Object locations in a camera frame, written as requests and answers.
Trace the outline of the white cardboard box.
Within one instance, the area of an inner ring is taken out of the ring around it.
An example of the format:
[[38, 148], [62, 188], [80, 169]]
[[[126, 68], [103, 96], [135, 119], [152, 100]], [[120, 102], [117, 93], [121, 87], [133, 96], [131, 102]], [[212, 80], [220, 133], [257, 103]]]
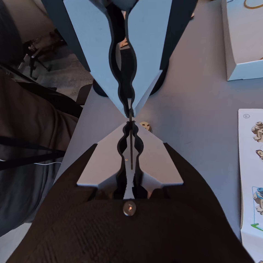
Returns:
[[[248, 1], [260, 5], [262, 0]], [[244, 8], [244, 0], [221, 2], [227, 80], [263, 77], [263, 7]]]

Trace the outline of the cluster of tan rubber rings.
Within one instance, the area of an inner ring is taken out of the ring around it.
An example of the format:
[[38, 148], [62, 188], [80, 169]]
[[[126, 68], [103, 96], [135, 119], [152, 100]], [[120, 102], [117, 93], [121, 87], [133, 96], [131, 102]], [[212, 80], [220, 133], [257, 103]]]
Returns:
[[246, 9], [258, 9], [258, 8], [261, 8], [261, 7], [263, 7], [263, 4], [260, 4], [260, 5], [248, 5], [248, 0], [244, 1], [244, 8], [246, 8]]

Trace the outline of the grey desk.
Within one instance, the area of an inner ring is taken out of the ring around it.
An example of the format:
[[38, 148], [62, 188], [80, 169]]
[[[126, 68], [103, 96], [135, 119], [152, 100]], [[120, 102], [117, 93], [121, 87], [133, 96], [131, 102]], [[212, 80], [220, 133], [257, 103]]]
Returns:
[[[111, 14], [128, 42], [128, 14], [138, 1], [111, 1]], [[1, 170], [34, 161], [62, 158], [53, 186], [32, 225], [7, 262], [254, 262], [232, 230], [230, 202], [237, 216], [237, 107], [224, 89], [226, 70], [219, 4], [208, 3], [189, 21], [139, 114], [134, 117], [132, 81], [136, 57], [131, 44], [116, 47], [123, 92], [132, 121], [148, 122], [171, 156], [183, 185], [155, 189], [135, 199], [133, 179], [138, 154], [130, 164], [130, 136], [124, 151], [127, 187], [115, 199], [91, 186], [78, 186], [97, 143], [113, 132], [114, 114], [103, 109], [94, 122], [85, 108], [66, 151], [1, 136]]]

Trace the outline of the illustrated instruction booklet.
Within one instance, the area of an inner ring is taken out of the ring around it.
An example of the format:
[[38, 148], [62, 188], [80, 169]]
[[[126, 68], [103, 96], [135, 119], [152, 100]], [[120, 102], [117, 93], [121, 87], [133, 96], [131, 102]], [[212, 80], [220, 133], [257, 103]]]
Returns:
[[263, 109], [238, 110], [241, 238], [254, 262], [263, 261]]

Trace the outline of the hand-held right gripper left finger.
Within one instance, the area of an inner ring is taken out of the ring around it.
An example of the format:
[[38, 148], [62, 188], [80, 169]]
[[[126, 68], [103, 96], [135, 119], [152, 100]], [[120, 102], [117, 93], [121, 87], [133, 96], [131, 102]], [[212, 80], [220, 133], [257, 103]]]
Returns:
[[123, 199], [127, 176], [124, 151], [127, 149], [127, 137], [130, 134], [130, 122], [125, 122], [100, 140], [84, 168], [78, 186], [91, 186], [103, 190], [115, 199]]

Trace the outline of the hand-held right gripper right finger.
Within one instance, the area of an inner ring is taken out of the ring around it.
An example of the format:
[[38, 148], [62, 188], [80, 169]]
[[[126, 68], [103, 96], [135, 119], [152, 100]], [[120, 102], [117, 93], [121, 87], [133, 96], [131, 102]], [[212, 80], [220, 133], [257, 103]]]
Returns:
[[146, 199], [155, 189], [183, 185], [184, 181], [165, 144], [135, 121], [132, 133], [138, 152], [132, 188], [134, 198]]

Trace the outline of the notched round wooden disc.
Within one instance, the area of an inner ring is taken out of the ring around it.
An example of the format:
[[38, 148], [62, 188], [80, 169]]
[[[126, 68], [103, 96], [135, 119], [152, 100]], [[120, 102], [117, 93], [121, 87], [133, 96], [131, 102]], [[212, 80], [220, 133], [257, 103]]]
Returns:
[[129, 109], [129, 136], [130, 136], [130, 164], [131, 170], [133, 170], [133, 121], [132, 121], [132, 109]]

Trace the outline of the person's dark clothing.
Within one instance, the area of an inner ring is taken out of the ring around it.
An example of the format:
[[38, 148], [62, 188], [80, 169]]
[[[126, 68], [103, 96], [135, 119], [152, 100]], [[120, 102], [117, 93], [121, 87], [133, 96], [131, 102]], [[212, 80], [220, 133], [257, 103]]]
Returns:
[[[0, 74], [0, 134], [48, 149], [66, 151], [78, 118]], [[53, 186], [62, 158], [34, 161], [0, 172], [0, 235], [34, 220]]]

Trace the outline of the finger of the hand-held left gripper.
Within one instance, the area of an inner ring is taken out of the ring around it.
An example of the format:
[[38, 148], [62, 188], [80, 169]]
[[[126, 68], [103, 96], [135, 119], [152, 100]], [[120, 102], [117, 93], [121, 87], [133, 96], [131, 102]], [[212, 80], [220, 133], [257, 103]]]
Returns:
[[128, 100], [123, 92], [123, 79], [116, 61], [116, 47], [122, 30], [110, 15], [116, 6], [106, 8], [99, 1], [64, 1], [90, 73], [118, 110], [129, 117]]
[[160, 69], [172, 0], [139, 0], [128, 14], [128, 42], [136, 57], [132, 81], [134, 117], [146, 103], [163, 70]]

